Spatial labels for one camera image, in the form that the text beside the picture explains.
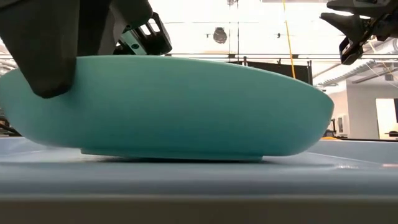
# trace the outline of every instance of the white wall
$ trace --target white wall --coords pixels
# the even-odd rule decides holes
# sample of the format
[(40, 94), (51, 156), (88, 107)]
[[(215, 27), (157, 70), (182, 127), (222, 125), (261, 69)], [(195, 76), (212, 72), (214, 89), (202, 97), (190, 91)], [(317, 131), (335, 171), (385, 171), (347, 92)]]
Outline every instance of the white wall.
[(398, 131), (396, 104), (393, 98), (378, 98), (376, 99), (377, 109), (377, 122), (379, 124), (379, 137), (380, 139), (393, 139), (388, 134), (390, 131)]
[(335, 124), (336, 124), (336, 130), (338, 130), (338, 121), (337, 118), (339, 116), (345, 115), (345, 125), (343, 126), (343, 129), (345, 132), (349, 133), (349, 114), (348, 114), (348, 99), (347, 99), (347, 91), (343, 90), (337, 93), (331, 93), (329, 94), (329, 97), (333, 100), (335, 103), (335, 110), (333, 111), (333, 116), (332, 118), (335, 118)]
[(347, 85), (349, 138), (379, 139), (376, 98), (398, 98), (391, 85)]

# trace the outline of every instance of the ceiling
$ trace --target ceiling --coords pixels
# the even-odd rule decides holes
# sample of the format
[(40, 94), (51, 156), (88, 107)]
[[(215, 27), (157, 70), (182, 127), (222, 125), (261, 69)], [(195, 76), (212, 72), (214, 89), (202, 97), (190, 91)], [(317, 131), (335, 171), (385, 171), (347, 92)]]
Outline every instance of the ceiling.
[[(373, 70), (368, 70), (366, 72), (359, 73), (351, 78), (347, 79), (348, 85), (357, 85), (357, 86), (386, 86), (386, 85), (395, 85), (398, 86), (398, 71), (393, 71), (393, 68), (389, 68), (387, 70), (382, 63), (378, 64), (377, 67), (373, 68)], [(385, 74), (392, 74), (393, 80), (387, 81)]]
[[(289, 54), (285, 19), (293, 54), (338, 55), (338, 46), (344, 39), (340, 31), (319, 19), (322, 12), (331, 12), (326, 8), (327, 0), (287, 0), (286, 12), (279, 1), (241, 0), (231, 6), (227, 4), (228, 0), (149, 2), (169, 33), (173, 55), (216, 54), (218, 56), (213, 55), (210, 60), (217, 60), (217, 57), (228, 58), (228, 54), (240, 54), (256, 58), (253, 60), (276, 63), (275, 58), (264, 57), (265, 54), (274, 57)], [(228, 35), (225, 44), (213, 40), (217, 27), (222, 27)], [(0, 42), (0, 54), (5, 51)], [(290, 60), (282, 60), (282, 63), (290, 63)], [(295, 61), (300, 65), (306, 63), (306, 60)], [(314, 61), (313, 74), (338, 64), (338, 60)]]

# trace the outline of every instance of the cable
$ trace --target cable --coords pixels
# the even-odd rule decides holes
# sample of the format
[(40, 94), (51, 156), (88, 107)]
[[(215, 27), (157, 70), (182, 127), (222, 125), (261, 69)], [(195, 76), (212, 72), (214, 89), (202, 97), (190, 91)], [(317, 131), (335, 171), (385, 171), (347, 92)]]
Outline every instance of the cable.
[(292, 74), (293, 78), (296, 79), (296, 74), (294, 72), (294, 63), (293, 63), (293, 54), (292, 54), (292, 44), (290, 43), (290, 34), (289, 34), (289, 25), (287, 24), (286, 18), (286, 0), (282, 0), (284, 5), (284, 14), (285, 14), (285, 25), (286, 25), (286, 34), (287, 34), (287, 43), (289, 44), (289, 54), (290, 54), (290, 62), (292, 64)]
[[(373, 53), (376, 54), (377, 50), (374, 48), (372, 42), (369, 41), (369, 45), (371, 46)], [(391, 72), (390, 68), (388, 68), (384, 62), (381, 62), (381, 63), (384, 65), (384, 67), (387, 69), (387, 71), (390, 73), (390, 75), (392, 75), (392, 77), (394, 77), (394, 79), (398, 80), (398, 78)]]
[[(373, 70), (368, 64), (366, 64), (366, 66), (368, 66), (368, 68), (374, 73), (374, 74), (376, 74), (378, 77), (380, 77), (380, 74), (378, 74), (375, 70)], [(390, 85), (392, 85), (393, 87), (395, 87), (395, 88), (398, 88), (398, 86), (396, 86), (396, 85), (394, 85), (394, 84), (392, 84), (392, 83), (390, 83), (390, 82), (387, 82), (388, 84), (390, 84)]]

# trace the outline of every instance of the black robotic arm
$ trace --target black robotic arm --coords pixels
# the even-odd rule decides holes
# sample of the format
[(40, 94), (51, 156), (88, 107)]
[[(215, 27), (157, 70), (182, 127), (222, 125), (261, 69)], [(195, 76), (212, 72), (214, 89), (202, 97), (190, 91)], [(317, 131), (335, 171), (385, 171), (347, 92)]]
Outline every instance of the black robotic arm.
[(388, 37), (398, 38), (398, 0), (335, 0), (328, 2), (327, 7), (353, 14), (321, 14), (321, 19), (346, 36), (339, 46), (341, 63), (344, 65), (351, 65), (362, 56), (362, 46), (372, 35), (380, 41)]
[(162, 55), (172, 49), (148, 0), (0, 0), (0, 37), (43, 98), (72, 87), (77, 56)]

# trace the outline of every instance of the yellow cable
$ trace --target yellow cable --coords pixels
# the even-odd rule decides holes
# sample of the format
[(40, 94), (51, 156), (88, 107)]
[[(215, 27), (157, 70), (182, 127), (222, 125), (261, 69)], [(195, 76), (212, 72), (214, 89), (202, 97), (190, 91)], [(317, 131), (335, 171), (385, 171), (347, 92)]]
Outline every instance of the yellow cable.
[(296, 74), (294, 72), (294, 63), (293, 63), (293, 54), (292, 54), (292, 45), (290, 43), (290, 35), (289, 35), (289, 25), (287, 25), (287, 18), (286, 18), (286, 3), (285, 0), (282, 0), (284, 5), (284, 14), (285, 14), (285, 24), (286, 24), (286, 34), (287, 34), (287, 43), (289, 44), (289, 54), (290, 54), (290, 62), (292, 64), (292, 74), (293, 78), (296, 79)]

